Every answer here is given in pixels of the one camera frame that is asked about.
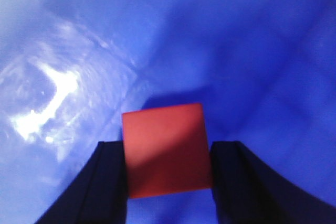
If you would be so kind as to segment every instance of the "blue fabric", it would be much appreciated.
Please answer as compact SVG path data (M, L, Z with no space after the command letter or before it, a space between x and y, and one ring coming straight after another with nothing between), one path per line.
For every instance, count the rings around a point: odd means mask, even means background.
M201 102L336 206L335 0L0 0L0 222L33 223L121 113ZM130 200L128 223L215 223L210 190Z

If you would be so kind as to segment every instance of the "glossy surface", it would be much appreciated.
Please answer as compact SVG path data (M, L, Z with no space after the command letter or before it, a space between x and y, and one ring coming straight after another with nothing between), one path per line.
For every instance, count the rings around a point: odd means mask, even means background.
M121 113L201 102L336 206L335 0L0 0L0 222L32 223ZM215 223L209 190L129 201L128 223Z

